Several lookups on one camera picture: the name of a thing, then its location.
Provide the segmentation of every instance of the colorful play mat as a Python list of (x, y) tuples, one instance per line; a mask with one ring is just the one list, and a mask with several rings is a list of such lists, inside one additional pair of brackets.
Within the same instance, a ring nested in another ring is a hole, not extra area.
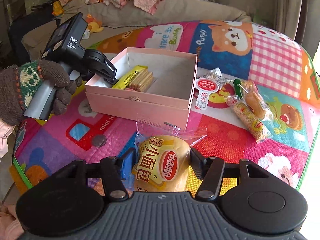
[[(188, 129), (206, 126), (208, 131), (195, 147), (205, 157), (217, 156), (230, 163), (250, 159), (299, 189), (320, 120), (319, 84), (301, 46), (256, 24), (197, 21), (141, 28), (90, 48), (111, 59), (126, 47), (194, 53), (198, 55), (198, 76), (219, 67), (227, 77), (253, 80), (273, 112), (273, 138), (256, 144), (224, 101), (235, 93), (232, 84), (227, 84), (210, 96), (206, 110), (197, 110), (193, 100)], [(97, 163), (122, 155), (134, 146), (135, 133), (135, 121), (93, 112), (82, 86), (64, 115), (51, 116), (47, 122), (27, 119), (20, 125), (11, 174), (24, 192), (75, 159)], [(101, 136), (106, 143), (97, 147)], [(190, 169), (187, 190), (194, 194), (199, 183)], [(99, 179), (89, 184), (101, 192)], [(235, 185), (235, 179), (225, 179), (222, 192)]]

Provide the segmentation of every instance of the brown knitted glove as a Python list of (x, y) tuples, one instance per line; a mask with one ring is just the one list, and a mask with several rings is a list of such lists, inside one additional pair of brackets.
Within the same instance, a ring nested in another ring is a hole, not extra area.
[(68, 74), (56, 62), (38, 60), (21, 67), (13, 65), (0, 72), (0, 118), (9, 125), (19, 125), (34, 94), (46, 79), (59, 89), (53, 103), (53, 112), (63, 114), (70, 103), (71, 95), (82, 80), (69, 80)]

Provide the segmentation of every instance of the red cartoon truck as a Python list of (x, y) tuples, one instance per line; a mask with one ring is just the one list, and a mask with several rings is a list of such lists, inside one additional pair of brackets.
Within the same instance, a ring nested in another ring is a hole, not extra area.
[(66, 136), (76, 145), (88, 151), (92, 146), (105, 145), (107, 138), (103, 134), (117, 117), (104, 114), (95, 124), (77, 119), (66, 131)]

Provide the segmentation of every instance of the pink box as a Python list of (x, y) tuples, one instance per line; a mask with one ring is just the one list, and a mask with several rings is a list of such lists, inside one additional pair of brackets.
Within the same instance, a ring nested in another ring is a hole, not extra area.
[(117, 79), (136, 65), (148, 66), (154, 75), (153, 84), (145, 93), (113, 89), (95, 75), (85, 85), (93, 111), (131, 120), (143, 118), (157, 124), (169, 122), (186, 129), (196, 79), (196, 54), (126, 48), (111, 63), (117, 68)]

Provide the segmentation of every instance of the handheld device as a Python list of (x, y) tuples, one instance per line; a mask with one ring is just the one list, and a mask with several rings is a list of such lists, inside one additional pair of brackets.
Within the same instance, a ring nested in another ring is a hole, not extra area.
[[(117, 82), (117, 69), (96, 49), (84, 49), (80, 41), (88, 24), (78, 13), (58, 26), (53, 32), (42, 59), (59, 63), (69, 74), (70, 80), (80, 75), (98, 74), (112, 85)], [(39, 87), (24, 115), (41, 120), (48, 120), (52, 111), (57, 88), (49, 80)]]
[[(308, 211), (305, 198), (247, 160), (225, 163), (190, 151), (203, 180), (190, 192), (133, 192), (121, 179), (136, 163), (136, 150), (100, 163), (76, 160), (28, 190), (16, 212), (26, 232), (20, 240), (213, 239), (306, 240), (300, 233)], [(101, 178), (104, 196), (87, 186)], [(220, 196), (223, 178), (237, 186)]]

